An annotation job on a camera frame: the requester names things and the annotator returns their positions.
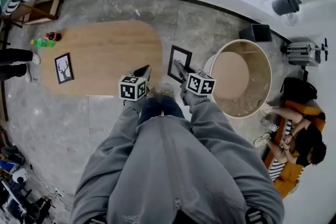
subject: soda bottle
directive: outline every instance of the soda bottle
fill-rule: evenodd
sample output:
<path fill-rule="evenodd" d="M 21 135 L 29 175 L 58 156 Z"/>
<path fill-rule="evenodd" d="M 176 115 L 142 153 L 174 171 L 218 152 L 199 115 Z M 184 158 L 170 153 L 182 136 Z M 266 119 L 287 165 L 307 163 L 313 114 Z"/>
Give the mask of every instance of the soda bottle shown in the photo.
<path fill-rule="evenodd" d="M 53 47 L 55 45 L 54 41 L 45 38 L 32 39 L 30 43 L 35 44 L 37 47 Z"/>
<path fill-rule="evenodd" d="M 62 35 L 56 32 L 50 32 L 50 33 L 46 33 L 46 37 L 49 40 L 53 40 L 53 41 L 60 41 L 62 38 Z"/>

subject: picture frame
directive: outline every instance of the picture frame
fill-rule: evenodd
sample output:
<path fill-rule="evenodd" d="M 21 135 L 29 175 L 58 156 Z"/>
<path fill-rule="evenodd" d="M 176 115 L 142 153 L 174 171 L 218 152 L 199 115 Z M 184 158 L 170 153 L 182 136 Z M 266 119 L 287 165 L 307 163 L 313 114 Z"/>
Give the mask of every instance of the picture frame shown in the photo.
<path fill-rule="evenodd" d="M 58 84 L 62 84 L 75 79 L 73 77 L 74 73 L 72 72 L 70 53 L 55 58 L 55 68 Z"/>
<path fill-rule="evenodd" d="M 169 77 L 173 78 L 174 80 L 177 80 L 179 83 L 182 84 L 183 80 L 180 77 L 177 76 L 177 74 L 176 74 L 177 70 L 175 71 L 175 74 L 172 71 L 172 68 L 176 69 L 176 67 L 173 66 L 173 58 L 174 58 L 174 53 L 176 51 L 178 51 L 178 52 L 186 55 L 186 57 L 185 57 L 185 63 L 182 63 L 186 69 L 190 66 L 191 57 L 192 57 L 193 53 L 191 51 L 182 49 L 182 48 L 180 48 L 180 47 L 178 47 L 176 45 L 172 45 L 172 49 L 171 49 L 171 53 L 170 53 L 170 58 L 169 58 L 169 65 L 168 65 L 167 75 Z"/>

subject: gray hoodie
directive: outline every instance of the gray hoodie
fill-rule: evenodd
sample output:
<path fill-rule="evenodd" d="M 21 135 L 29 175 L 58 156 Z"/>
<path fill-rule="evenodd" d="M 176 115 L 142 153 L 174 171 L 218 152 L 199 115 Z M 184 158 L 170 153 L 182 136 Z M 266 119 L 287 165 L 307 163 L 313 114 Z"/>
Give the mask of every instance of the gray hoodie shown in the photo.
<path fill-rule="evenodd" d="M 182 210 L 197 223 L 240 224 L 252 223 L 251 208 L 263 223 L 282 223 L 281 196 L 253 146 L 215 103 L 184 94 L 191 122 L 157 116 L 138 126 L 145 99 L 125 103 L 89 159 L 71 223 L 101 215 L 107 223 L 171 224 Z"/>

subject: framed picture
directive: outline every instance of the framed picture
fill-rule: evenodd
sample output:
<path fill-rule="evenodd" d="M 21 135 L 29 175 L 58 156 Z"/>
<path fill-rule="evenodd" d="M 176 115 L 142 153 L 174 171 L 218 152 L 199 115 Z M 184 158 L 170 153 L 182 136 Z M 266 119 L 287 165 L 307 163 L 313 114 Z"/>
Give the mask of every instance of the framed picture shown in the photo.
<path fill-rule="evenodd" d="M 193 53 L 191 51 L 172 45 L 167 75 L 177 80 L 179 83 L 183 83 L 183 80 L 180 78 L 179 72 L 173 62 L 174 60 L 178 60 L 185 68 L 188 68 L 192 55 Z"/>
<path fill-rule="evenodd" d="M 73 80 L 73 73 L 70 61 L 70 54 L 64 54 L 55 59 L 56 74 L 58 84 Z"/>

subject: marble floor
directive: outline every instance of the marble floor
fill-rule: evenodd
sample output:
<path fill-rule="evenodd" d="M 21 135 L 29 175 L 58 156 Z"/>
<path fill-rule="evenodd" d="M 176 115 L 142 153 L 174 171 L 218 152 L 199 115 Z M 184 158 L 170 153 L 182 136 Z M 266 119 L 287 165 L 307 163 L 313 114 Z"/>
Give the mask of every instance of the marble floor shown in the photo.
<path fill-rule="evenodd" d="M 9 33 L 12 48 L 32 49 L 31 39 L 44 37 L 49 31 L 111 20 L 142 20 L 159 34 L 163 45 L 163 80 L 178 84 L 165 76 L 171 45 L 193 52 L 192 65 L 202 69 L 207 59 L 227 42 L 238 38 L 238 31 L 248 22 L 209 7 L 178 0 L 64 0 L 59 19 L 44 24 L 14 27 Z M 282 40 L 260 44 L 272 67 L 269 100 L 274 99 L 283 79 L 298 71 L 287 64 L 279 47 Z M 52 215 L 59 223 L 68 223 L 72 195 L 83 168 L 97 145 L 109 134 L 121 109 L 117 98 L 54 95 L 40 81 L 40 68 L 29 64 L 33 77 L 5 82 L 9 122 L 5 126 L 10 139 L 34 166 L 35 174 L 50 192 L 64 193 L 54 202 Z M 260 124 L 260 112 L 245 119 L 229 119 L 237 133 L 251 143 L 266 129 Z M 28 181 L 39 193 L 52 196 L 34 176 Z"/>

